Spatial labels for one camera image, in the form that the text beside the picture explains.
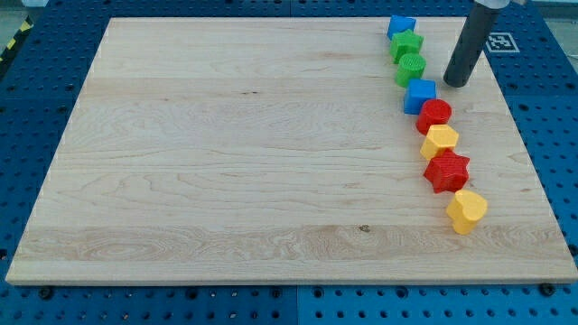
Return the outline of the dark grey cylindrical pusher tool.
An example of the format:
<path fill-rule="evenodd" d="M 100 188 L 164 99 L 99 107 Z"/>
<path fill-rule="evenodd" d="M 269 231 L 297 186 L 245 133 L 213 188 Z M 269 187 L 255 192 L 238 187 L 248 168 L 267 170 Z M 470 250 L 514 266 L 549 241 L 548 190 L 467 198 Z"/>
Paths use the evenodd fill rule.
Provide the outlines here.
<path fill-rule="evenodd" d="M 443 75 L 448 86 L 466 85 L 501 9 L 501 2 L 473 3 Z"/>

